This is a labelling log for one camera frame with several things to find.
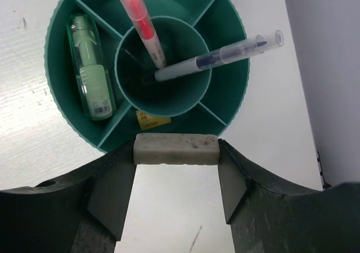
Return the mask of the clear ballpoint pen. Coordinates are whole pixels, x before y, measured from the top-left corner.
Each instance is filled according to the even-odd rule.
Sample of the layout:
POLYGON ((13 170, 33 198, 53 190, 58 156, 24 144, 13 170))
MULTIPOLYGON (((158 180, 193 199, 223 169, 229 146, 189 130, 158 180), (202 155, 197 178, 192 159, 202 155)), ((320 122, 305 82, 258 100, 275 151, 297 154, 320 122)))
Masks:
POLYGON ((283 44, 283 33, 280 30, 276 30, 271 35, 257 35, 256 37, 244 39, 215 51, 160 69, 154 73, 154 77, 157 82, 164 82, 245 60, 271 49, 282 47, 283 44))

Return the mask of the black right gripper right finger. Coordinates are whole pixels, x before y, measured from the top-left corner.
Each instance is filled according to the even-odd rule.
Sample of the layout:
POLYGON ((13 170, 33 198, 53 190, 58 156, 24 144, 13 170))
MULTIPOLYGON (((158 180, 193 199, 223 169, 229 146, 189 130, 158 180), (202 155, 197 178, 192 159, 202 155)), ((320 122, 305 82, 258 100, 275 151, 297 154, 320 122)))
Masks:
POLYGON ((359 184, 300 186, 219 140, 218 174, 236 252, 358 252, 359 184))

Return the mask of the yellow eraser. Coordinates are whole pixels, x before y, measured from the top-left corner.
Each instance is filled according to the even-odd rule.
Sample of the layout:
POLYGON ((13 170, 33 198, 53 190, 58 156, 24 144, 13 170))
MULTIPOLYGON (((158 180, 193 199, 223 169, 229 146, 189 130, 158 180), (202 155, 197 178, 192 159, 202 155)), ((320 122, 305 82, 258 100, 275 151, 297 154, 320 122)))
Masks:
POLYGON ((146 114, 142 111, 136 111, 137 120, 142 131, 159 127, 172 122, 171 118, 158 117, 146 114))

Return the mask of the red highlighter pen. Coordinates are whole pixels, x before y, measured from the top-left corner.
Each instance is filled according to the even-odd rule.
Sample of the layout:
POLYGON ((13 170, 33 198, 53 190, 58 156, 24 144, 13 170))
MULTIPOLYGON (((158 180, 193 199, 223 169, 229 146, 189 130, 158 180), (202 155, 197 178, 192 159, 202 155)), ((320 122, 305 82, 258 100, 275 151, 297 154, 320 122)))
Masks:
POLYGON ((152 23, 144 0, 120 0, 152 61, 158 69, 166 67, 166 59, 160 40, 152 23))

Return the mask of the green correction tape dispenser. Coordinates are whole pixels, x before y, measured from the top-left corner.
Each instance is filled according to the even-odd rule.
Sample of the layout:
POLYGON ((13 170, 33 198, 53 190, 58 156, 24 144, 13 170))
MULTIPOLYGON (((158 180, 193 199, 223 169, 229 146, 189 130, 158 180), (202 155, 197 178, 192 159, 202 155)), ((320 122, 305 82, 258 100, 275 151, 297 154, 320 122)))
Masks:
POLYGON ((83 111, 93 121, 106 120, 116 104, 97 26, 88 15, 76 13, 66 31, 83 111))

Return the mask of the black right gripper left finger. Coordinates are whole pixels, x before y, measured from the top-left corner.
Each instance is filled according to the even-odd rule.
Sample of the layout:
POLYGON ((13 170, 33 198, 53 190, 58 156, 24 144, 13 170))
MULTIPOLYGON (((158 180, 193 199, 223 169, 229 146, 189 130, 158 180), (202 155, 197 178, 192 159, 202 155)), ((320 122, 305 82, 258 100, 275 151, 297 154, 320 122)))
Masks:
POLYGON ((35 187, 1 191, 2 252, 114 252, 136 173, 133 141, 35 187))

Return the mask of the grey rectangular eraser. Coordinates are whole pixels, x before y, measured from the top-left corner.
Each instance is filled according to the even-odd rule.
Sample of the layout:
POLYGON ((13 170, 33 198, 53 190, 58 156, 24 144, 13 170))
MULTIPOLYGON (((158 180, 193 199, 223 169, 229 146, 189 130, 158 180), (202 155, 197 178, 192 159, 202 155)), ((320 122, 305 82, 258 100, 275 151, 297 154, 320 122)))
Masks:
POLYGON ((133 145, 136 165, 218 165, 220 147, 212 134, 144 133, 133 145))

